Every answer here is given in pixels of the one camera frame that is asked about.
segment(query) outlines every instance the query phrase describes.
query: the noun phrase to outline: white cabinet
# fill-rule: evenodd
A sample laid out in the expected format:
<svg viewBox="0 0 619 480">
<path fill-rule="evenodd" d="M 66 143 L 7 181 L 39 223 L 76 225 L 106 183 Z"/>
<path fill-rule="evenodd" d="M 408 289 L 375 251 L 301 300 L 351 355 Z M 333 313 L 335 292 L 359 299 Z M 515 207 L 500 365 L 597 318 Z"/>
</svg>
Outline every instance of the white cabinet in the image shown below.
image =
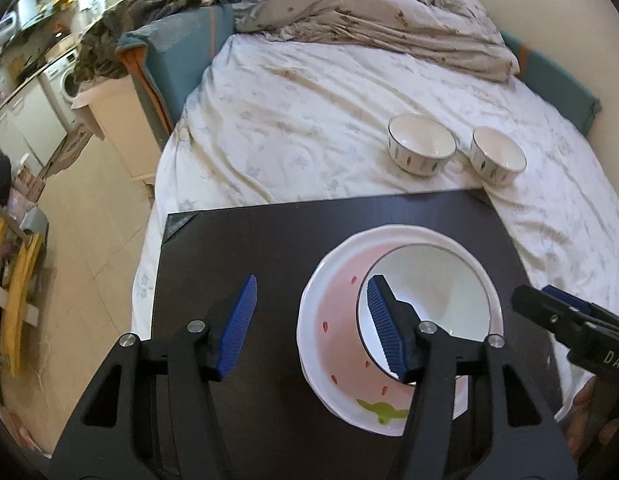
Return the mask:
<svg viewBox="0 0 619 480">
<path fill-rule="evenodd" d="M 24 155 L 32 154 L 8 106 L 0 110 L 0 151 L 9 157 L 13 168 L 18 166 Z M 33 154 L 28 157 L 28 165 L 34 174 L 42 169 Z"/>
<path fill-rule="evenodd" d="M 161 150 L 131 76 L 107 79 L 84 92 L 78 104 L 89 104 L 100 129 L 116 148 L 131 179 L 153 184 Z"/>
<path fill-rule="evenodd" d="M 67 132 L 42 89 L 38 78 L 27 83 L 7 103 L 22 133 L 39 163 L 45 166 Z"/>
</svg>

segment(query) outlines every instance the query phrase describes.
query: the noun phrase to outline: tiled floor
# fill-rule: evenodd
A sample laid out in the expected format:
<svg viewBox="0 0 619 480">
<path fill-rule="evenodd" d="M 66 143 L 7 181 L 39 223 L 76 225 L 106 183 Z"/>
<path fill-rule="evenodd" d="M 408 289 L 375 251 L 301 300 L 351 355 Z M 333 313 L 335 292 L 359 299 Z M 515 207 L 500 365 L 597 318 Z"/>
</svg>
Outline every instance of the tiled floor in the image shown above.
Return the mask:
<svg viewBox="0 0 619 480">
<path fill-rule="evenodd" d="M 94 137 L 48 179 L 40 207 L 49 219 L 40 325 L 26 328 L 22 376 L 0 380 L 6 407 L 52 452 L 102 359 L 129 331 L 149 204 L 113 146 Z"/>
</svg>

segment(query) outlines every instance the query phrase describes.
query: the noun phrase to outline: bowl rim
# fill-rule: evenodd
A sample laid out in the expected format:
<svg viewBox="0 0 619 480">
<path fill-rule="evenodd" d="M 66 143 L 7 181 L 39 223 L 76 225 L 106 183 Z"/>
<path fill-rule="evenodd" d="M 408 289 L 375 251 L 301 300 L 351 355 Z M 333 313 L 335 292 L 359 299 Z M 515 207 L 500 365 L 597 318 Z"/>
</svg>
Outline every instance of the bowl rim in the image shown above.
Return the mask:
<svg viewBox="0 0 619 480">
<path fill-rule="evenodd" d="M 401 249 L 405 248 L 405 247 L 413 247 L 413 246 L 423 246 L 423 247 L 432 247 L 441 251 L 444 251 L 446 253 L 451 254 L 451 256 L 454 256 L 456 259 L 460 260 L 463 264 L 465 264 L 466 267 L 469 268 L 469 270 L 471 270 L 471 272 L 474 274 L 474 276 L 477 278 L 478 283 L 480 283 L 480 286 L 483 288 L 483 292 L 485 293 L 485 299 L 487 300 L 487 310 L 488 310 L 488 318 L 489 318 L 489 326 L 487 329 L 487 335 L 485 335 L 485 337 L 489 336 L 492 332 L 491 332 L 491 327 L 492 327 L 492 309 L 491 306 L 489 304 L 489 292 L 487 291 L 487 288 L 485 286 L 485 284 L 483 283 L 483 280 L 480 278 L 480 276 L 478 275 L 478 273 L 476 272 L 476 269 L 474 269 L 467 261 L 465 261 L 459 254 L 456 254 L 454 251 L 449 250 L 448 248 L 445 247 L 439 247 L 435 244 L 430 244 L 430 243 L 413 243 L 413 244 L 405 244 L 405 245 L 401 245 L 400 247 L 397 247 L 395 249 L 392 249 L 390 251 L 387 251 L 387 253 L 383 254 L 379 259 L 377 259 L 373 264 L 371 264 L 371 267 L 369 267 L 367 273 L 365 274 L 365 276 L 363 277 L 363 279 L 361 280 L 361 286 L 358 289 L 358 295 L 356 296 L 356 329 L 358 329 L 358 336 L 361 339 L 361 343 L 363 343 L 363 348 L 365 348 L 365 351 L 367 352 L 369 358 L 373 361 L 373 363 L 387 376 L 389 377 L 391 380 L 396 381 L 398 383 L 400 383 L 400 381 L 395 378 L 393 375 L 391 375 L 390 373 L 388 373 L 387 370 L 385 370 L 385 368 L 383 368 L 375 359 L 374 356 L 371 354 L 371 352 L 369 351 L 369 349 L 367 348 L 367 344 L 365 343 L 365 338 L 363 337 L 363 332 L 361 332 L 361 321 L 360 321 L 360 310 L 361 310 L 361 294 L 363 293 L 363 286 L 365 286 L 365 283 L 367 283 L 369 275 L 371 274 L 371 271 L 374 269 L 374 267 L 376 267 L 376 265 L 378 265 L 378 263 L 383 260 L 384 258 L 386 258 L 387 256 L 389 256 L 391 253 L 394 253 L 396 251 L 400 251 Z M 409 383 L 407 384 L 407 386 L 411 386 L 414 387 L 416 383 Z"/>
<path fill-rule="evenodd" d="M 512 170 L 512 168 L 507 168 L 506 166 L 502 165 L 497 160 L 494 160 L 491 156 L 487 155 L 487 152 L 483 149 L 483 147 L 476 140 L 476 130 L 478 130 L 478 128 L 483 128 L 483 129 L 486 129 L 486 130 L 491 130 L 493 132 L 496 132 L 496 133 L 500 134 L 501 137 L 503 137 L 507 142 L 510 142 L 514 146 L 514 148 L 516 148 L 520 152 L 520 154 L 523 156 L 523 160 L 525 161 L 525 164 L 523 164 L 523 168 L 521 170 Z M 527 169 L 527 155 L 525 155 L 525 152 L 523 151 L 523 149 L 518 145 L 518 143 L 516 143 L 515 140 L 512 139 L 512 137 L 510 137 L 506 133 L 503 133 L 502 131 L 498 130 L 497 128 L 492 128 L 491 126 L 476 126 L 472 130 L 471 139 L 472 139 L 472 142 L 474 142 L 474 144 L 480 150 L 480 152 L 486 158 L 488 158 L 491 162 L 496 164 L 496 166 L 501 168 L 502 170 L 509 171 L 510 173 L 519 174 L 519 173 L 522 173 L 523 171 L 525 171 Z"/>
<path fill-rule="evenodd" d="M 356 241 L 361 240 L 361 239 L 366 239 L 371 234 L 371 232 L 375 232 L 375 233 L 387 232 L 391 234 L 392 237 L 396 236 L 397 238 L 402 239 L 404 236 L 408 240 L 413 235 L 415 235 L 415 233 L 418 233 L 419 236 L 423 236 L 427 234 L 427 236 L 433 236 L 433 237 L 438 238 L 439 241 L 436 243 L 448 244 L 452 251 L 458 251 L 460 254 L 463 255 L 463 257 L 467 258 L 467 261 L 472 262 L 472 264 L 476 264 L 478 272 L 480 274 L 484 272 L 484 276 L 487 279 L 485 283 L 487 286 L 487 290 L 489 291 L 489 294 L 490 294 L 490 312 L 493 312 L 494 314 L 494 317 L 493 317 L 494 325 L 490 326 L 491 333 L 497 333 L 499 335 L 504 335 L 505 332 L 504 332 L 504 325 L 503 325 L 503 310 L 502 310 L 501 302 L 500 302 L 496 287 L 494 286 L 494 283 L 491 281 L 487 271 L 484 269 L 482 264 L 476 259 L 476 257 L 471 252 L 469 252 L 469 250 L 465 249 L 465 247 L 461 245 L 461 243 L 456 241 L 454 238 L 448 237 L 447 235 L 441 232 L 435 231 L 423 225 L 391 223 L 391 224 L 383 224 L 381 226 L 371 227 L 371 228 L 368 228 L 363 231 L 359 231 L 355 234 L 350 235 L 345 240 L 343 240 L 341 243 L 339 243 L 334 249 L 329 251 L 321 259 L 320 263 L 314 269 L 314 272 L 312 273 L 310 279 L 307 281 L 307 284 L 305 285 L 303 293 L 300 297 L 298 321 L 296 323 L 296 344 L 298 346 L 298 355 L 300 358 L 299 361 L 301 364 L 301 368 L 303 370 L 303 375 L 305 377 L 305 380 L 307 381 L 307 383 L 309 384 L 309 386 L 311 387 L 315 395 L 318 397 L 318 399 L 326 407 L 326 409 L 332 414 L 341 418 L 343 421 L 347 422 L 348 424 L 351 424 L 352 426 L 356 428 L 360 428 L 365 431 L 370 431 L 371 433 L 382 434 L 385 436 L 401 436 L 403 434 L 404 428 L 401 428 L 400 430 L 397 431 L 395 429 L 388 428 L 387 426 L 381 426 L 379 429 L 379 425 L 377 424 L 374 424 L 373 427 L 365 426 L 363 424 L 358 423 L 355 420 L 355 418 L 348 416 L 347 411 L 343 411 L 341 409 L 342 405 L 333 404 L 334 397 L 331 396 L 330 394 L 332 385 L 327 384 L 327 380 L 323 381 L 320 377 L 324 373 L 324 368 L 320 370 L 316 370 L 317 363 L 314 363 L 311 361 L 304 362 L 302 358 L 304 351 L 305 353 L 311 352 L 311 350 L 313 349 L 312 345 L 310 344 L 313 341 L 313 337 L 311 334 L 307 333 L 307 330 L 304 329 L 304 325 L 303 325 L 303 321 L 308 321 L 312 319 L 311 318 L 311 312 L 312 312 L 311 304 L 307 303 L 308 296 L 311 290 L 311 286 L 312 285 L 315 286 L 316 283 L 319 283 L 319 276 L 320 274 L 322 274 L 323 268 L 330 264 L 337 250 L 339 249 L 342 250 L 343 246 L 347 246 L 349 248 L 349 246 L 351 246 Z M 403 245 L 409 245 L 410 243 L 412 242 L 408 241 L 407 243 L 403 243 Z"/>
<path fill-rule="evenodd" d="M 454 149 L 452 150 L 452 152 L 450 152 L 448 155 L 441 155 L 441 156 L 426 155 L 425 153 L 416 152 L 415 150 L 412 150 L 411 148 L 408 148 L 406 145 L 404 145 L 402 142 L 400 142 L 394 136 L 394 134 L 391 132 L 391 123 L 394 122 L 395 119 L 398 119 L 399 117 L 402 117 L 404 115 L 411 115 L 411 116 L 417 117 L 419 119 L 425 119 L 425 120 L 429 121 L 430 123 L 434 123 L 434 124 L 437 124 L 438 126 L 443 127 L 445 129 L 445 131 L 447 132 L 448 136 L 451 137 L 451 140 L 453 140 L 453 142 L 454 142 Z M 423 156 L 424 158 L 430 158 L 432 160 L 445 160 L 446 158 L 451 158 L 458 151 L 458 148 L 459 148 L 459 144 L 456 142 L 456 137 L 454 137 L 454 135 L 449 131 L 449 128 L 447 126 L 445 126 L 444 124 L 438 122 L 436 119 L 432 119 L 429 116 L 426 116 L 426 115 L 423 115 L 423 114 L 416 114 L 414 112 L 403 112 L 401 114 L 396 114 L 395 116 L 390 118 L 389 122 L 387 123 L 387 134 L 392 139 L 394 139 L 394 142 L 397 143 L 404 150 L 406 150 L 406 151 L 408 151 L 410 153 L 414 153 L 414 155 Z"/>
</svg>

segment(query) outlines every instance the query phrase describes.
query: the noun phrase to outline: wrinkled sheet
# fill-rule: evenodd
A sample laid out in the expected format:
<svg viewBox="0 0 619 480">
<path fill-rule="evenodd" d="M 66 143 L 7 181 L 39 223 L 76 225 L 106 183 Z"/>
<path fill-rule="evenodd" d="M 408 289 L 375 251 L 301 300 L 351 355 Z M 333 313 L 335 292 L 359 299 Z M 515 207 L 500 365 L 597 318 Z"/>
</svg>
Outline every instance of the wrinkled sheet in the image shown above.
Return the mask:
<svg viewBox="0 0 619 480">
<path fill-rule="evenodd" d="M 519 70 L 478 0 L 262 0 L 236 30 L 263 31 L 270 41 L 375 46 L 493 81 Z"/>
<path fill-rule="evenodd" d="M 619 198 L 574 125 L 518 79 L 497 84 L 406 54 L 241 34 L 189 96 L 161 157 L 132 330 L 150 337 L 171 212 L 481 186 L 462 155 L 432 178 L 390 160 L 387 122 L 414 110 L 445 124 L 463 152 L 478 125 L 512 136 L 527 170 L 511 187 L 484 186 L 531 283 L 619 313 Z M 563 346 L 555 353 L 571 400 L 585 377 Z"/>
</svg>

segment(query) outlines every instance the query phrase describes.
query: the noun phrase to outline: metal screw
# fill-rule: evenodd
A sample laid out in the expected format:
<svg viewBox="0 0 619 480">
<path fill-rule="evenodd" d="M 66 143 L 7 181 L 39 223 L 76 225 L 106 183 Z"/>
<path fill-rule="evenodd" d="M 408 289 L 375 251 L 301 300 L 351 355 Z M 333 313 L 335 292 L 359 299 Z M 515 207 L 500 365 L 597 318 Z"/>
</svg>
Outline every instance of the metal screw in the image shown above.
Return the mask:
<svg viewBox="0 0 619 480">
<path fill-rule="evenodd" d="M 438 330 L 438 327 L 436 327 L 436 323 L 433 323 L 432 321 L 421 321 L 418 325 L 418 330 L 424 334 L 433 334 L 436 330 Z"/>
<path fill-rule="evenodd" d="M 195 319 L 194 321 L 190 321 L 189 325 L 187 325 L 187 330 L 192 334 L 197 334 L 198 332 L 202 332 L 203 330 L 205 330 L 206 326 L 207 325 L 205 325 L 204 321 L 201 321 L 200 319 Z"/>
<path fill-rule="evenodd" d="M 120 336 L 120 339 L 118 339 L 118 344 L 125 347 L 132 346 L 135 342 L 136 336 L 133 334 L 125 334 Z"/>
<path fill-rule="evenodd" d="M 505 339 L 503 339 L 503 337 L 498 334 L 492 334 L 491 336 L 489 336 L 487 338 L 487 342 L 490 346 L 493 346 L 494 348 L 502 348 L 503 346 L 505 346 Z"/>
</svg>

